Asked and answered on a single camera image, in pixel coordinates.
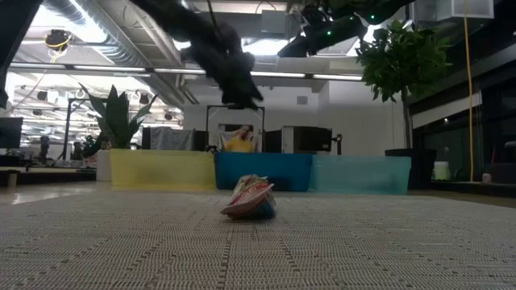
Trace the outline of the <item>spiky plant in white pot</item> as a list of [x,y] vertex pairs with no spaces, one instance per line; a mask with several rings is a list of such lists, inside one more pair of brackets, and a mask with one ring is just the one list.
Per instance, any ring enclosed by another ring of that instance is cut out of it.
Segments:
[[96,181],[111,182],[110,149],[130,149],[131,140],[150,114],[152,104],[158,95],[154,95],[137,113],[130,116],[130,104],[125,92],[118,94],[111,86],[107,98],[96,97],[80,84],[81,89],[89,97],[89,101],[97,114],[97,123],[101,130],[94,142],[83,151],[84,158],[96,156]]

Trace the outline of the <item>dark blue plastic bin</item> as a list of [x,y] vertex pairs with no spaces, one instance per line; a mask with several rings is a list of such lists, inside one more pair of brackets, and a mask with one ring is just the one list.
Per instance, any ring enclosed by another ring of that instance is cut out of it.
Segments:
[[284,153],[217,152],[214,155],[217,189],[233,189],[246,175],[267,177],[275,191],[306,192],[312,155]]

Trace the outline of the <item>black gantry frame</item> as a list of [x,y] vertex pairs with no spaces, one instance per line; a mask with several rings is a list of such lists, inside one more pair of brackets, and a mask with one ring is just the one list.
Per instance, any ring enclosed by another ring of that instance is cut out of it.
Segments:
[[253,144],[254,152],[262,152],[265,108],[260,106],[257,110],[230,109],[227,106],[206,107],[207,144],[214,145],[221,151],[226,144],[235,137],[242,126],[250,129],[248,140]]

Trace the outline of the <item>grey woven mat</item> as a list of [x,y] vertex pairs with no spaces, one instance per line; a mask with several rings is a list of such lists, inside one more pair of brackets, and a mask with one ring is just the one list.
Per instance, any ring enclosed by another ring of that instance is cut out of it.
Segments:
[[516,209],[422,196],[116,192],[0,206],[0,289],[516,290]]

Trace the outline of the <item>black monitor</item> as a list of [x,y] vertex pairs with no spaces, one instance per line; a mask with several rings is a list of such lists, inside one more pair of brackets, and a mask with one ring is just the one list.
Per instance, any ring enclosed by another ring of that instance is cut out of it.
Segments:
[[0,148],[20,147],[23,118],[0,118]]

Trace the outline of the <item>teal plastic bin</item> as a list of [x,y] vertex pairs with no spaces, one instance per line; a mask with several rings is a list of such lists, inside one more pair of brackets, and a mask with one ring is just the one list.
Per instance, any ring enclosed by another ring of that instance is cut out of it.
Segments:
[[315,155],[309,190],[352,195],[405,195],[411,158]]

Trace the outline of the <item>black covered workstation box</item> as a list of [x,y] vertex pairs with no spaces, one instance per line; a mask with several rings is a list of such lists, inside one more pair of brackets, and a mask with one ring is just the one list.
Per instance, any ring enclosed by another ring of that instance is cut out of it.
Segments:
[[283,126],[266,131],[264,152],[285,154],[314,154],[331,152],[332,129],[316,126]]
[[165,126],[143,128],[144,150],[205,151],[207,145],[207,133],[202,130],[179,130]]

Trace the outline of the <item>bushy plant in black pot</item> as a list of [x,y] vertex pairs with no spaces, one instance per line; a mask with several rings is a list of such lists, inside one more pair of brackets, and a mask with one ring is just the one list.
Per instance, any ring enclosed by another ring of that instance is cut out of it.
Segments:
[[357,62],[363,67],[362,81],[371,88],[373,98],[402,104],[405,147],[386,153],[411,158],[409,189],[420,189],[430,182],[429,167],[436,157],[427,149],[414,148],[410,101],[435,90],[451,65],[448,48],[449,38],[440,38],[435,30],[407,28],[395,20],[376,29],[372,40],[360,41],[356,49]]

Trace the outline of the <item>person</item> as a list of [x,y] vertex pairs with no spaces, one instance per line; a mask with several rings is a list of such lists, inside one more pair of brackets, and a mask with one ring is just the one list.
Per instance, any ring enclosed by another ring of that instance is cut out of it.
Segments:
[[224,151],[252,153],[256,150],[256,136],[249,125],[243,125],[231,132],[231,137],[224,143]]

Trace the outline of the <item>white cylinder container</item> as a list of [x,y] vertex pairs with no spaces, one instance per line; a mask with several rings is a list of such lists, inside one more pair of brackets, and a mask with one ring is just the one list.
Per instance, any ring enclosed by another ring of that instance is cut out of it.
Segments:
[[435,161],[432,180],[450,180],[451,173],[447,161]]

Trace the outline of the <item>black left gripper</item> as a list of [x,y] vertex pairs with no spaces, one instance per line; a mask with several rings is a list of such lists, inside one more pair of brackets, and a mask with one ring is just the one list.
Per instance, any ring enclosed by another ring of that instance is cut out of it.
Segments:
[[206,76],[218,84],[225,106],[258,109],[256,103],[264,99],[250,75],[254,60],[242,51],[239,38],[194,39],[190,55]]

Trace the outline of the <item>black ceiling-hung device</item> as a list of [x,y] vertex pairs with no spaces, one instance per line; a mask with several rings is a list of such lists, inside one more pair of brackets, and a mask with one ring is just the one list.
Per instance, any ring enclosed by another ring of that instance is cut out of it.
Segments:
[[46,35],[44,43],[45,45],[56,52],[64,52],[69,42],[72,40],[73,35],[65,30],[52,29],[48,35]]

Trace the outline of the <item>LED light strip bar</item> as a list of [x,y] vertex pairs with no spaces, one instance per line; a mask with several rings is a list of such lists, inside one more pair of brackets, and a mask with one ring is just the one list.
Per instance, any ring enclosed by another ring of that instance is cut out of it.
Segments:
[[[202,69],[195,68],[153,68],[153,67],[127,67],[127,66],[105,66],[105,65],[85,65],[85,64],[51,64],[51,63],[31,63],[31,62],[13,62],[8,67],[9,70],[54,70],[54,71],[78,71],[78,72],[106,72],[106,73],[129,73],[134,75],[151,74],[151,73],[168,73],[200,76],[206,72]],[[307,79],[321,81],[362,81],[362,76],[352,74],[324,74],[324,73],[303,73],[303,72],[265,72],[251,71],[252,77],[267,78],[289,78],[289,79]]]

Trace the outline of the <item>multicolour granola bar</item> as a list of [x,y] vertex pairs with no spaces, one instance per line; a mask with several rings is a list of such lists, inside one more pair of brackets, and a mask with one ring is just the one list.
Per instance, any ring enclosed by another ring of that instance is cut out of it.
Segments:
[[274,183],[267,176],[246,175],[239,178],[229,203],[220,211],[231,219],[270,219],[276,215]]

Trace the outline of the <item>yellow plastic bin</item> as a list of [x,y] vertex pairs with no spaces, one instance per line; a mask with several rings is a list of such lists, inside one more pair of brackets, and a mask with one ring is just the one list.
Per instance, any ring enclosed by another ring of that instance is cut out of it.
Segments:
[[201,151],[110,150],[112,184],[125,189],[216,189],[214,156]]

